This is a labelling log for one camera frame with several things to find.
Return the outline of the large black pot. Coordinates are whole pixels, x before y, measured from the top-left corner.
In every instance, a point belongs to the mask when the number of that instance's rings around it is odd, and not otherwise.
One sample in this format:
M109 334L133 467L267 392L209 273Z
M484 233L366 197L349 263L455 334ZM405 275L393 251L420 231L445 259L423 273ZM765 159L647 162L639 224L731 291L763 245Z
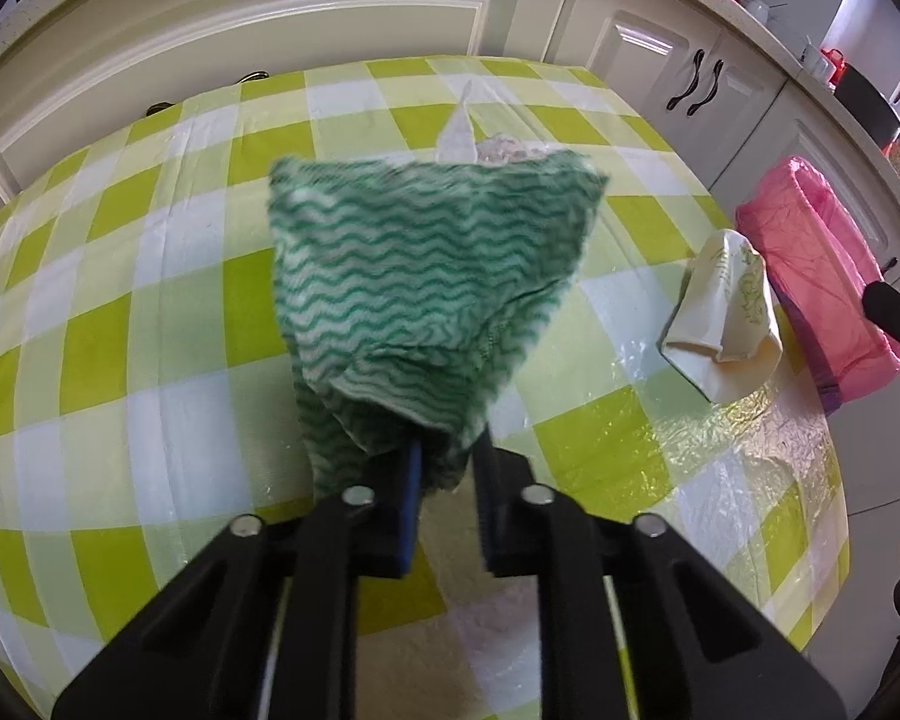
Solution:
M900 134L899 115L888 99L853 65L845 66L834 96L881 151L886 151L896 141Z

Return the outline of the pink-lined trash bin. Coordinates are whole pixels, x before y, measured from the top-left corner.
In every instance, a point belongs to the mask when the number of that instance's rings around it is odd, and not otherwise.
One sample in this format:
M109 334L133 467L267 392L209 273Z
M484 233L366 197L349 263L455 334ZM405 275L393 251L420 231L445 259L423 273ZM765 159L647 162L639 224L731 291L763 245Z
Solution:
M883 279L857 223L823 173L800 156L776 164L735 211L802 345L828 415L900 374L900 343L863 313Z

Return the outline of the white printed paper wrapper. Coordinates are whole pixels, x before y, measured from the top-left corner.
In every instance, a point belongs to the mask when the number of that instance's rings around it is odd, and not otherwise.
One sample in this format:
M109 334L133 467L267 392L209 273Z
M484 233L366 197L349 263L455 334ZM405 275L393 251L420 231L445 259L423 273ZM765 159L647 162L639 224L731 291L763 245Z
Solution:
M473 91L473 83L463 87L460 99L447 124L439 133L436 144L436 160L443 164L475 164L478 160L476 135L468 115L468 99Z

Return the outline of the white tissue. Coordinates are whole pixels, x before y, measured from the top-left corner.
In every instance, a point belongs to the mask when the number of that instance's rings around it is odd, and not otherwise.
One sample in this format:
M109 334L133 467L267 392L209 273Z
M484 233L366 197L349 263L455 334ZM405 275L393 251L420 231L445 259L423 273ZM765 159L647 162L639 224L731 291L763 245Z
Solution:
M507 133L496 133L476 143L478 163L489 166L543 160L551 151L553 149L549 145L521 142Z

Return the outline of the white kitchen cabinets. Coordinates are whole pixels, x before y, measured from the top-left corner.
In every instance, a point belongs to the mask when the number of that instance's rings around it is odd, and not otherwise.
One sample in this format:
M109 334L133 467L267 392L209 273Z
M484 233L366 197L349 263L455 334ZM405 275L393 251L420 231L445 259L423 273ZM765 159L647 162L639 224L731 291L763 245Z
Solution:
M588 68L724 208L800 154L900 291L900 178L733 0L0 0L0 210L50 164L151 104L256 70L414 54Z

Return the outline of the green checked tablecloth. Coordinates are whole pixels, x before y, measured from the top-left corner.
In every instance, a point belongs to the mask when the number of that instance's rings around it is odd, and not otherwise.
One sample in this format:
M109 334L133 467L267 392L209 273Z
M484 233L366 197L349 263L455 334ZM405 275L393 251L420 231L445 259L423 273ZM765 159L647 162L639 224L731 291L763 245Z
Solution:
M497 444L603 517L654 511L795 645L850 567L844 488L797 343L713 405L658 351L724 213L583 68L427 57L199 94L59 161L0 211L0 668L48 713L232 517L310 504L272 316L266 173L564 145L610 176L577 283L491 413Z

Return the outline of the white cup with spoon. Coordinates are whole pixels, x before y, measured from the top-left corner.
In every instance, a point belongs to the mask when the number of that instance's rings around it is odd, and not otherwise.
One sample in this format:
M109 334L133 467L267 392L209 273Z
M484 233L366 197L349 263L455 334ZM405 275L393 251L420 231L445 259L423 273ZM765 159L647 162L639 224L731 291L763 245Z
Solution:
M802 62L803 70L814 80L818 80L821 83L827 83L831 80L832 73L834 73L834 64L811 39L806 39L805 41L800 62Z

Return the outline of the red plastic bag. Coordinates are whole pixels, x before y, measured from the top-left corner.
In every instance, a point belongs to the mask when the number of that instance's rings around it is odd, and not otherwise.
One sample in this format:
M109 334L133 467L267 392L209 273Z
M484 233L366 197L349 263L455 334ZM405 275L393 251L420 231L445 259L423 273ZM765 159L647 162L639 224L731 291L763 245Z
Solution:
M829 75L829 80L827 82L831 86L837 86L841 81L841 78L844 76L845 69L847 68L847 60L845 60L845 55L841 49L837 49L837 47L831 47L831 49L823 49L821 50L821 54L826 57L827 61L832 65L831 75Z

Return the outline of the green wavy cleaning cloth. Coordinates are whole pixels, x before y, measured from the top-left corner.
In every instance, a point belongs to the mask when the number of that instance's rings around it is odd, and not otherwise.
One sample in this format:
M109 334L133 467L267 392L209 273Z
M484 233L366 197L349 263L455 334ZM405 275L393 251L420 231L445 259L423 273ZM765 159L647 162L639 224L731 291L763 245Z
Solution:
M274 314L318 496L416 440L425 489L460 483L571 286L606 185L567 149L495 166L272 165Z

